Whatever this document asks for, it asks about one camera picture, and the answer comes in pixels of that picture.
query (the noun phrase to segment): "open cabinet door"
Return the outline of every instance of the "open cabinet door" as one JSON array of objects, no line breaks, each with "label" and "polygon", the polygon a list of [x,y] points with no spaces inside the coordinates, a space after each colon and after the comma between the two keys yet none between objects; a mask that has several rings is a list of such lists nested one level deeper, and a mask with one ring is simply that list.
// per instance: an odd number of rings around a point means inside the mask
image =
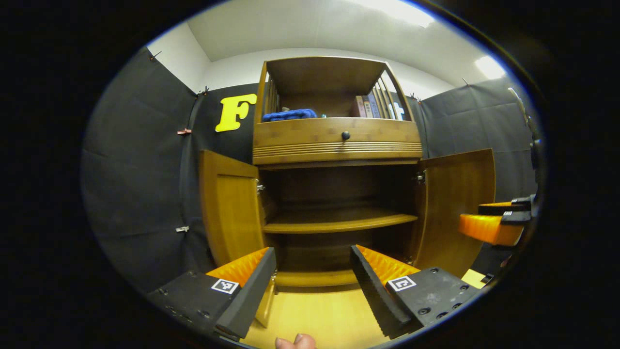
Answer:
[{"label": "open cabinet door", "polygon": [[211,254],[218,266],[265,247],[257,195],[258,168],[200,151],[200,201]]},{"label": "open cabinet door", "polygon": [[479,204],[495,202],[492,149],[420,161],[423,183],[418,214],[418,250],[414,266],[439,267],[462,278],[482,242],[458,232],[461,214],[476,214]]}]

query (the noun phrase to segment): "wooden floor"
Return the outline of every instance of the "wooden floor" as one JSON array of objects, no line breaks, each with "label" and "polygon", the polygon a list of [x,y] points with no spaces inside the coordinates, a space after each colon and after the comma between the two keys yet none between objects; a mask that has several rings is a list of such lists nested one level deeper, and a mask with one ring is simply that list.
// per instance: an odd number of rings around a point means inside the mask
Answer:
[{"label": "wooden floor", "polygon": [[[463,281],[481,288],[484,275],[469,270]],[[267,328],[256,320],[242,343],[257,348],[275,348],[276,337],[290,340],[297,333],[308,333],[320,349],[363,349],[384,342],[381,329],[359,286],[330,288],[329,292],[312,289],[280,291],[273,298]]]}]

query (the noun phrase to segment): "ceiling light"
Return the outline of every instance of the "ceiling light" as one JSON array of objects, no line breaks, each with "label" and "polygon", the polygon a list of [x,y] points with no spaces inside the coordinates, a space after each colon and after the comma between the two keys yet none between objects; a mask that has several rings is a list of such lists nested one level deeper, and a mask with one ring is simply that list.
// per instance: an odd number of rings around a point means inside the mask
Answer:
[{"label": "ceiling light", "polygon": [[476,66],[486,75],[487,79],[501,78],[506,74],[502,66],[500,66],[491,56],[484,56],[477,60]]},{"label": "ceiling light", "polygon": [[385,14],[407,23],[428,27],[434,22],[433,17],[426,12],[414,7],[413,4],[400,0],[346,0],[369,9],[379,10]]}]

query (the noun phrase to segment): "cabinet shelf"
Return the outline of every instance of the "cabinet shelf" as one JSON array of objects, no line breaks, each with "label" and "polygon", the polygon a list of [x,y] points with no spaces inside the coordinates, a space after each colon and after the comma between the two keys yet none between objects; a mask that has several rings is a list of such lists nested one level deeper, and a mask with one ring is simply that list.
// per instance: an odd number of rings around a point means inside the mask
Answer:
[{"label": "cabinet shelf", "polygon": [[417,217],[378,207],[283,211],[263,226],[265,233],[336,233],[412,222]]},{"label": "cabinet shelf", "polygon": [[353,270],[292,272],[279,271],[275,278],[277,286],[323,287],[356,284]]}]

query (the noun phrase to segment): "cabinet hinge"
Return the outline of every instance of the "cabinet hinge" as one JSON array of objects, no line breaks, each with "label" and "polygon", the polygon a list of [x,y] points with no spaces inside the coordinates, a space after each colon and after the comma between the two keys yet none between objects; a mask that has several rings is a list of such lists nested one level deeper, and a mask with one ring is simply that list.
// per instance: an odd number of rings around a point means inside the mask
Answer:
[{"label": "cabinet hinge", "polygon": [[260,194],[263,190],[265,190],[265,186],[256,179],[256,194]]},{"label": "cabinet hinge", "polygon": [[414,180],[417,184],[426,184],[426,170],[416,173],[412,180]]}]

